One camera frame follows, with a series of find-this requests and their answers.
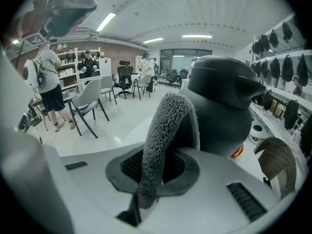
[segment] floor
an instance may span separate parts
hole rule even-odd
[[[37,129],[29,129],[28,133],[42,138],[44,144],[52,145],[58,151],[59,156],[79,155],[105,151],[123,146],[123,141],[127,135],[140,123],[154,115],[160,100],[167,92],[178,93],[179,89],[165,87],[162,84],[155,86],[156,90],[148,96],[148,93],[141,95],[139,100],[137,91],[135,98],[127,95],[117,97],[117,105],[114,101],[109,102],[109,96],[101,97],[101,102],[110,121],[107,121],[100,107],[95,109],[96,120],[93,120],[92,112],[85,116],[87,123],[98,136],[94,138],[81,119],[76,116],[77,124],[82,136],[79,136],[76,129],[69,129],[68,123],[56,133],[48,117],[45,117],[48,131],[45,130],[43,122]],[[58,121],[63,120],[59,114]]]

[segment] ceiling light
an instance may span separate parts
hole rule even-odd
[[[103,20],[103,22],[97,28],[97,32],[101,31],[109,23],[109,21],[115,17],[115,15],[116,15],[115,13],[109,13],[108,16]]]
[[[152,42],[152,41],[161,41],[161,40],[164,40],[164,38],[156,38],[156,39],[151,39],[151,40],[148,40],[148,41],[144,41],[143,43],[149,43],[149,42]]]
[[[211,35],[183,35],[184,38],[212,38]]]

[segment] brick wall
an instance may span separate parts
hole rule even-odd
[[[119,67],[119,61],[126,60],[130,61],[130,66],[135,66],[136,56],[141,56],[144,51],[129,46],[105,43],[100,41],[81,41],[81,42],[70,42],[68,46],[78,48],[78,50],[85,49],[98,49],[100,47],[101,52],[104,52],[104,56],[112,60],[112,74],[117,73],[117,67]],[[51,47],[56,47],[57,44],[51,44]],[[38,49],[27,52],[20,56],[18,64],[18,72],[21,74],[22,68],[27,59],[33,59],[36,57]],[[16,58],[13,59],[12,64],[15,66]]]

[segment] vent slot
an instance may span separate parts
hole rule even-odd
[[[227,185],[227,188],[251,222],[267,212],[241,183]]]

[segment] black office chair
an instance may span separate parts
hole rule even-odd
[[[121,60],[119,64],[123,66],[119,66],[117,68],[119,81],[116,84],[116,87],[121,88],[121,91],[118,94],[116,94],[115,97],[117,98],[117,96],[123,94],[126,99],[126,94],[133,94],[129,91],[126,91],[126,89],[130,89],[132,86],[131,75],[133,72],[133,67],[129,66],[130,65],[129,61]]]

